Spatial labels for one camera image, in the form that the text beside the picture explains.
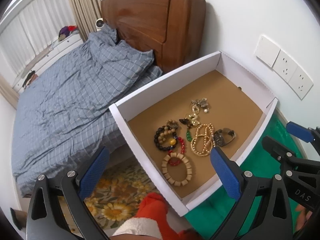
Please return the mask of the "right hand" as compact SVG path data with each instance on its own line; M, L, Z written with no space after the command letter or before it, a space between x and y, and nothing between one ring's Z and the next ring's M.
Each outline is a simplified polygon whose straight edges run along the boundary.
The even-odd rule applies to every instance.
M299 212L299 216L296 221L296 230L299 231L311 217L312 212L302 205L297 205L296 211Z

